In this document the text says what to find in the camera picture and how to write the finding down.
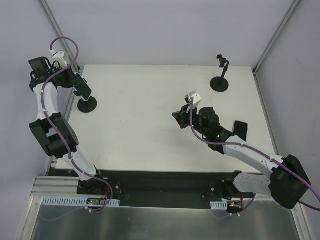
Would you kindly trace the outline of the blue case smartphone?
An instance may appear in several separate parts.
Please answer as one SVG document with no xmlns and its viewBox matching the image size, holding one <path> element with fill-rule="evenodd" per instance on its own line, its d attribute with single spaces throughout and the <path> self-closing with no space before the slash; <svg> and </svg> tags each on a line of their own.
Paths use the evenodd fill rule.
<svg viewBox="0 0 320 240">
<path fill-rule="evenodd" d="M 88 84 L 81 84 L 78 86 L 79 87 L 81 86 L 83 89 L 83 96 L 81 97 L 81 99 L 84 101 L 88 101 L 88 99 L 91 97 L 91 94 L 92 94 L 91 88 L 89 87 Z"/>
</svg>

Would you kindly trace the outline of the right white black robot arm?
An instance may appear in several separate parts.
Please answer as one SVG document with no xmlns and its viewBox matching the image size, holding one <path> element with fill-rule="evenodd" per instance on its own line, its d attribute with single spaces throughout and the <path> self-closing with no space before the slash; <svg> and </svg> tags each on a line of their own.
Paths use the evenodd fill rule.
<svg viewBox="0 0 320 240">
<path fill-rule="evenodd" d="M 236 171 L 234 178 L 226 180 L 228 196 L 234 198 L 242 192 L 267 195 L 290 210 L 300 202 L 311 182 L 297 157 L 283 157 L 255 148 L 222 127 L 212 107 L 190 108 L 185 105 L 172 113 L 181 129 L 191 127 L 195 136 L 213 151 L 238 159 L 260 172 L 256 175 Z"/>
</svg>

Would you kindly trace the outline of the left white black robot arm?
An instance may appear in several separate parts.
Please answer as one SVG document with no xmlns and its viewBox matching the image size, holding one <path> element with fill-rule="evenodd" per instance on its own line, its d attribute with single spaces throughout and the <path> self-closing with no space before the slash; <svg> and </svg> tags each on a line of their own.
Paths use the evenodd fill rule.
<svg viewBox="0 0 320 240">
<path fill-rule="evenodd" d="M 98 105 L 92 96 L 92 90 L 80 73 L 71 68 L 64 70 L 62 60 L 53 63 L 46 57 L 29 60 L 32 68 L 29 87 L 36 94 L 38 114 L 36 121 L 29 128 L 34 137 L 49 157 L 61 159 L 78 175 L 78 187 L 88 193 L 102 194 L 106 183 L 102 174 L 86 159 L 79 149 L 78 137 L 59 111 L 58 87 L 73 89 L 80 97 L 78 109 L 82 113 L 94 111 Z"/>
</svg>

